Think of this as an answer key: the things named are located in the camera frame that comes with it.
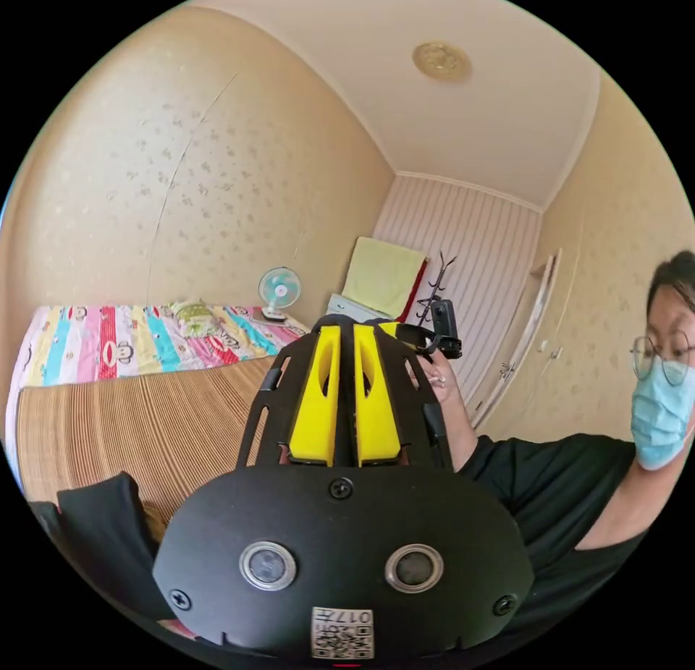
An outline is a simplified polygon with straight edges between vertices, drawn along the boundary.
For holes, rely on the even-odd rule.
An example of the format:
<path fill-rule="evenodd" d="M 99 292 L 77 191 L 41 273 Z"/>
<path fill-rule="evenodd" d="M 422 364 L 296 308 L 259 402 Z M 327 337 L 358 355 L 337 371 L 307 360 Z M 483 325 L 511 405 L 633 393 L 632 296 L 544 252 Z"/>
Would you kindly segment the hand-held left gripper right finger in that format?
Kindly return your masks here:
<path fill-rule="evenodd" d="M 401 443 L 374 327 L 353 327 L 355 442 L 359 464 L 393 462 Z"/>

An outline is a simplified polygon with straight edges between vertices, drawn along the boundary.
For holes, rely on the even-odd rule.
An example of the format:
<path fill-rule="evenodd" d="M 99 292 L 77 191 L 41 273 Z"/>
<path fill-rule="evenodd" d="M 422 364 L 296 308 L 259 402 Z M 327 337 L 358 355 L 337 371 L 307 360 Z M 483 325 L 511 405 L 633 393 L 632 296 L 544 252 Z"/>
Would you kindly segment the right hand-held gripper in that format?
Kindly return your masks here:
<path fill-rule="evenodd" d="M 385 354 L 416 354 L 432 362 L 440 339 L 438 333 L 410 323 L 387 321 L 377 325 L 377 347 Z"/>

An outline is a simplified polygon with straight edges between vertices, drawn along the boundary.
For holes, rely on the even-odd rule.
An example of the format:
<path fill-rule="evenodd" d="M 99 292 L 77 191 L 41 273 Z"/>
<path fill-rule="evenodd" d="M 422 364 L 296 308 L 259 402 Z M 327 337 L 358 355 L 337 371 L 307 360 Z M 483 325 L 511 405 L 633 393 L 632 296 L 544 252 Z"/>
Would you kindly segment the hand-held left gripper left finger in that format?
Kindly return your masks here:
<path fill-rule="evenodd" d="M 334 460 L 340 388 L 341 330 L 319 329 L 292 429 L 289 451 L 294 462 Z"/>

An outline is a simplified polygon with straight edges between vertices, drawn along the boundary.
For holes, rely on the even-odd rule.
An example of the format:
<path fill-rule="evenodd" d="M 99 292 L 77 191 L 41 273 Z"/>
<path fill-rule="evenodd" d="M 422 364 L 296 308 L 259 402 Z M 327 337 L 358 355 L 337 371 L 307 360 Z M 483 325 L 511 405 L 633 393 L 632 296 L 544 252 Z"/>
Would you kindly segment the person's right hand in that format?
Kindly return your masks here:
<path fill-rule="evenodd" d="M 417 356 L 424 375 L 441 405 L 463 404 L 455 373 L 450 361 L 439 349 Z"/>

